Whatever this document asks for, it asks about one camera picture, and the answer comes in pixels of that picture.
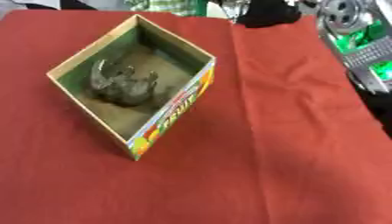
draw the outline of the animal figurine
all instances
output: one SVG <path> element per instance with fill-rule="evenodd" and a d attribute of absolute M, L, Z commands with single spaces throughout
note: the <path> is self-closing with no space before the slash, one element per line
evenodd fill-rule
<path fill-rule="evenodd" d="M 154 95 L 158 79 L 156 72 L 151 71 L 148 77 L 136 78 L 133 66 L 118 68 L 111 65 L 111 69 L 105 69 L 106 64 L 105 59 L 97 60 L 89 75 L 89 86 L 96 97 L 119 106 L 135 107 Z"/>

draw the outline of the cardboard box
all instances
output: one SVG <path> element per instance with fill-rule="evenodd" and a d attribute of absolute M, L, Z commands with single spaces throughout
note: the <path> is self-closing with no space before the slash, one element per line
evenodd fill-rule
<path fill-rule="evenodd" d="M 135 67 L 135 75 L 158 73 L 151 101 L 121 107 L 88 94 L 85 84 L 93 64 L 119 55 Z M 47 75 L 138 160 L 213 82 L 214 64 L 213 55 L 135 15 Z"/>

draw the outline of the open box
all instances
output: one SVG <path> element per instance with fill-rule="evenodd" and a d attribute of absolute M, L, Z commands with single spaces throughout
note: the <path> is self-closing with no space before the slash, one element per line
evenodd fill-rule
<path fill-rule="evenodd" d="M 122 107 L 91 97 L 86 83 L 99 59 L 132 65 L 134 75 L 156 71 L 152 99 Z M 213 55 L 134 15 L 47 75 L 138 160 L 212 83 L 214 64 Z"/>

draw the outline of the colorful box print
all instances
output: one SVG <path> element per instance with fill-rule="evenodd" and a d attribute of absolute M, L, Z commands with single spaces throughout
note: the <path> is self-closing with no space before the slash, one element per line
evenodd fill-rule
<path fill-rule="evenodd" d="M 129 152 L 134 159 L 138 160 L 193 105 L 213 81 L 214 61 L 193 77 L 128 141 Z"/>

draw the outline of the red cloth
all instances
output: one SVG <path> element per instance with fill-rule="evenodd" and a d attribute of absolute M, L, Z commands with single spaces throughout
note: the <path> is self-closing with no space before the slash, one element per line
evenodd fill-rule
<path fill-rule="evenodd" d="M 195 106 L 127 159 L 45 73 L 129 15 L 0 22 L 0 223 L 392 223 L 392 144 L 311 18 L 247 30 L 144 14 L 218 64 Z"/>

